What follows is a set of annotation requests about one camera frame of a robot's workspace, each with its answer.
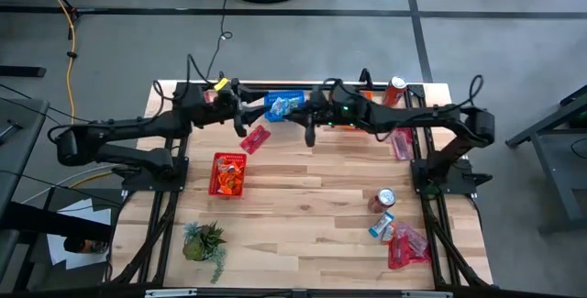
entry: red plastic basket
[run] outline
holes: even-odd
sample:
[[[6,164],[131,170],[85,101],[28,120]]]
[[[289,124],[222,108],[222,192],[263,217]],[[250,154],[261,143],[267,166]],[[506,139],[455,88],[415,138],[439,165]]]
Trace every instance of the red plastic basket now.
[[[210,174],[210,185],[208,186],[208,194],[210,196],[225,196],[225,197],[240,197],[242,195],[242,191],[244,187],[240,187],[240,192],[238,194],[223,194],[217,193],[218,189],[220,188],[220,183],[218,182],[218,165],[217,160],[221,157],[224,157],[227,162],[236,162],[242,169],[242,181],[244,185],[245,181],[245,167],[247,166],[247,155],[239,154],[239,153],[229,153],[229,152],[217,152],[214,154],[214,159],[212,160],[212,174]]]

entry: concrete floor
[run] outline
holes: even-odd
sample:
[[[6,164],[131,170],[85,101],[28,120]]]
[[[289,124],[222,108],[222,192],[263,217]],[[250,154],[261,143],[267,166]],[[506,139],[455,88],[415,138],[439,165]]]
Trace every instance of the concrete floor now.
[[[70,0],[76,6],[219,8],[222,0]],[[417,0],[420,10],[587,11],[584,0]],[[0,4],[54,6],[54,0],[0,0]],[[228,8],[258,8],[228,0]],[[407,0],[293,0],[269,8],[407,10]],[[72,75],[77,114],[86,118],[142,114],[150,82],[182,79],[185,55],[207,66],[220,17],[86,16],[78,27]],[[475,100],[496,117],[496,143],[474,150],[476,171],[494,179],[479,191],[485,244],[494,282],[506,289],[587,295],[586,232],[542,237],[537,226],[562,215],[530,145],[510,150],[506,138],[555,109],[585,84],[587,20],[422,20],[434,82],[449,83],[455,101],[471,78],[485,86]],[[223,42],[213,72],[247,79],[356,80],[368,67],[377,80],[402,75],[421,82],[410,18],[227,17],[234,38]],[[69,50],[61,15],[1,14],[0,61],[47,67],[45,78],[1,78],[18,90],[68,111],[65,70]],[[26,173],[58,181],[64,168],[40,138]],[[111,181],[99,187],[116,187]],[[22,201],[44,186],[23,181]]]

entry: red can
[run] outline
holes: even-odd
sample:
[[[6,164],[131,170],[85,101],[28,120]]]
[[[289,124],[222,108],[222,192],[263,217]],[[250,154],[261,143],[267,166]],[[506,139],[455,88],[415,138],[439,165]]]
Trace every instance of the red can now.
[[[394,106],[402,98],[405,89],[407,88],[407,83],[405,83],[405,79],[402,77],[393,77],[389,83],[387,84],[387,88],[385,88],[385,96],[383,97],[383,104],[387,106]]]
[[[370,200],[368,207],[373,213],[381,213],[395,204],[395,193],[390,188],[383,188]]]

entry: yellow cable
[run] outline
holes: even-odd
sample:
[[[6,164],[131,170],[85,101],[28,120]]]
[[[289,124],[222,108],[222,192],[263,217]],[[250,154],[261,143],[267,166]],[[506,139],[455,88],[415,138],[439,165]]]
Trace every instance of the yellow cable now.
[[[82,184],[82,183],[89,182],[89,181],[91,181],[91,180],[93,180],[93,179],[102,178],[102,177],[108,176],[108,175],[110,175],[110,174],[112,174],[112,173],[113,173],[113,172],[109,171],[109,172],[98,173],[98,174],[95,174],[95,175],[89,176],[89,177],[87,177],[87,178],[85,178],[85,179],[81,179],[80,181],[78,181],[78,182],[76,182],[76,183],[72,184],[72,185],[70,186],[70,188],[71,188],[71,189],[73,189],[73,188],[75,188],[75,187],[79,186],[79,185],[80,185],[80,184]]]
[[[57,0],[57,2],[59,3],[61,10],[63,10],[63,14],[65,14],[65,17],[67,18],[67,21],[70,24],[70,29],[72,30],[72,53],[74,53],[75,52],[75,28],[73,27],[72,18],[70,17],[69,13],[67,12],[67,9],[65,9],[65,5],[63,4],[63,2],[61,0]],[[73,57],[70,57],[70,62],[67,65],[66,83],[67,83],[67,93],[69,94],[69,97],[70,97],[70,108],[72,109],[72,124],[73,124],[73,122],[74,122],[73,118],[75,117],[75,105],[73,105],[72,87],[70,84],[70,77],[72,75],[72,66],[73,66]]]

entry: wood grain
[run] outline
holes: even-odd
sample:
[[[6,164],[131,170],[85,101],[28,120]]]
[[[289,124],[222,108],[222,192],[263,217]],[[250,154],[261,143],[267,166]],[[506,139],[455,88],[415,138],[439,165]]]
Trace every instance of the wood grain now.
[[[175,82],[161,82],[171,95]],[[446,84],[424,84],[429,105],[450,102]],[[381,94],[375,94],[381,100]],[[151,91],[146,116],[159,107]],[[397,203],[391,209],[398,220],[424,233],[419,199],[411,187],[407,162],[399,161],[390,146],[361,131],[320,127],[316,145],[307,148],[304,129],[293,123],[261,124],[271,137],[248,156],[244,195],[221,199],[207,194],[212,158],[216,152],[242,153],[231,124],[194,129],[187,156],[190,171],[180,195],[172,231],[165,276],[166,286],[212,286],[215,265],[194,262],[182,255],[183,224],[218,221],[225,229],[228,250],[221,287],[303,287],[354,289],[431,289],[429,264],[401,270],[387,267],[387,246],[372,238],[367,228],[379,219],[367,209],[368,199],[382,187],[391,187]],[[452,138],[444,128],[432,129],[438,149]],[[162,138],[143,138],[140,149],[163,145]],[[121,212],[113,244],[115,276],[144,241],[152,193],[136,193]],[[492,277],[479,221],[464,197],[448,196],[447,208],[457,248],[486,281]],[[152,276],[160,243],[153,250]],[[445,279],[446,254],[439,249]]]

